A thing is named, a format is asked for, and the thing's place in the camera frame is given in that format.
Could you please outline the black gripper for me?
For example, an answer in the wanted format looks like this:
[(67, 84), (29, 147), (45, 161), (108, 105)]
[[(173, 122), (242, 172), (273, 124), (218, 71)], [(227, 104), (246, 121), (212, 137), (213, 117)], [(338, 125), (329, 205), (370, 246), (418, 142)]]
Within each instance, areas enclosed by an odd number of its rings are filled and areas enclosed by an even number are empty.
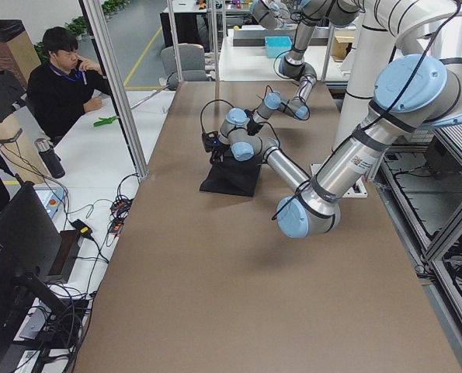
[(245, 110), (245, 114), (248, 118), (248, 123), (247, 123), (247, 132), (248, 135), (256, 135), (258, 134), (264, 123), (265, 123), (265, 118), (260, 115), (260, 113), (256, 111), (251, 111), (251, 110)]
[(223, 160), (225, 152), (230, 148), (218, 138), (217, 131), (203, 132), (201, 135), (205, 152), (210, 153), (210, 163), (219, 163)]

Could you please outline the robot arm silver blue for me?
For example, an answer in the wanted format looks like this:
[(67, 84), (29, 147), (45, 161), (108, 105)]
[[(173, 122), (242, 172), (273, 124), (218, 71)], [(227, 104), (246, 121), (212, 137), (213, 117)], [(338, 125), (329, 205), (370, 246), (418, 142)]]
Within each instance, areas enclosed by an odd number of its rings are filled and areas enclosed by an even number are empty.
[[(231, 108), (220, 128), (203, 132), (213, 164), (230, 152), (238, 162), (260, 157), (293, 191), (274, 214), (291, 238), (326, 233), (340, 220), (339, 201), (394, 141), (417, 130), (462, 124), (462, 4), (459, 1), (303, 1), (295, 13), (280, 1), (255, 1), (251, 12), (261, 26), (295, 22), (292, 47), (279, 72), (297, 82), (291, 99), (268, 91), (254, 110)], [(314, 28), (327, 19), (337, 27), (363, 17), (356, 58), (344, 102), (365, 102), (365, 118), (340, 126), (332, 153), (307, 174), (287, 156), (278, 138), (259, 135), (275, 111), (306, 120), (307, 99), (317, 81), (304, 60)]]
[(278, 73), (297, 81), (298, 87), (293, 98), (281, 98), (279, 111), (294, 119), (306, 120), (310, 114), (307, 100), (317, 83), (315, 69), (304, 60), (314, 28), (323, 19), (337, 27), (348, 26), (360, 8), (348, 1), (302, 1), (299, 10), (291, 13), (281, 1), (254, 1), (250, 11), (259, 25), (268, 30), (297, 24), (292, 47), (280, 55)]

